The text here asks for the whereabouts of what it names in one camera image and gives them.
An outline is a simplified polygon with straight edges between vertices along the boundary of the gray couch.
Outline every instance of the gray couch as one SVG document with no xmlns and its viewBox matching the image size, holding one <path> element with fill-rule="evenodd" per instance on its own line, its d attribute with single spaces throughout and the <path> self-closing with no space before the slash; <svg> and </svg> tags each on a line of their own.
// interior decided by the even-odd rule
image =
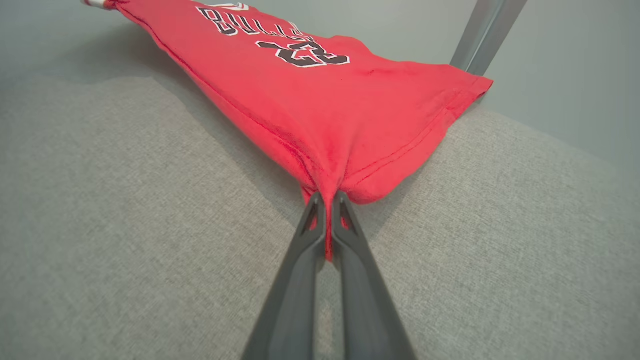
<svg viewBox="0 0 640 360">
<path fill-rule="evenodd" d="M 636 182 L 476 106 L 356 212 L 421 359 L 638 359 Z M 237 359 L 302 210 L 132 24 L 5 78 L 0 359 Z M 319 359 L 339 292 L 325 266 Z"/>
</svg>

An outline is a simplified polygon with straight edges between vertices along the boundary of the gray upholstered cushion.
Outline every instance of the gray upholstered cushion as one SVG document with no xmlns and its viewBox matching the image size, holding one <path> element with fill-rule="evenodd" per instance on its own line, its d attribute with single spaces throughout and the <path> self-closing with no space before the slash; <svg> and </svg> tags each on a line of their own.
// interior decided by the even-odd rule
<svg viewBox="0 0 640 360">
<path fill-rule="evenodd" d="M 133 25 L 0 85 L 0 358 L 235 359 L 296 182 Z M 357 207 L 421 359 L 640 357 L 640 192 L 474 108 Z M 321 273 L 318 358 L 342 352 Z"/>
</svg>

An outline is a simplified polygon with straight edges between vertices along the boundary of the jersey number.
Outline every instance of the jersey number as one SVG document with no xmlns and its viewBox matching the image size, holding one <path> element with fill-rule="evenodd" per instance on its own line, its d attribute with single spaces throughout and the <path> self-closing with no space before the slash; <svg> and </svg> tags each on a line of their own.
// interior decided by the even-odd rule
<svg viewBox="0 0 640 360">
<path fill-rule="evenodd" d="M 259 47 L 276 49 L 276 56 L 297 67 L 342 65 L 349 63 L 349 56 L 328 54 L 317 42 L 298 42 L 286 48 L 272 42 L 258 41 Z M 296 56 L 298 51 L 311 51 L 313 56 Z"/>
</svg>

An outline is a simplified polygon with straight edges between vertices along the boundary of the red shirt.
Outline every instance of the red shirt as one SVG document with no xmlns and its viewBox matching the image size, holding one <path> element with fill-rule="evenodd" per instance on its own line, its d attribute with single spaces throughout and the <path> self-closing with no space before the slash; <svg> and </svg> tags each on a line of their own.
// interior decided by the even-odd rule
<svg viewBox="0 0 640 360">
<path fill-rule="evenodd" d="M 391 192 L 492 84 L 450 65 L 386 60 L 243 4 L 104 6 L 145 28 L 306 199 L 320 191 L 327 204 L 338 189 L 360 204 Z"/>
</svg>

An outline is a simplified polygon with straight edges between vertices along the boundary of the red jersey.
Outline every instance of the red jersey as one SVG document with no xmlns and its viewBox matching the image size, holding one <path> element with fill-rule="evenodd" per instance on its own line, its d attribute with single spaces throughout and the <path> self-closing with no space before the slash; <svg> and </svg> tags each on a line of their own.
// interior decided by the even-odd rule
<svg viewBox="0 0 640 360">
<path fill-rule="evenodd" d="M 376 201 L 416 171 L 492 81 L 390 61 L 245 4 L 84 0 L 142 26 L 220 110 L 299 182 Z M 327 255 L 330 258 L 330 244 Z"/>
</svg>

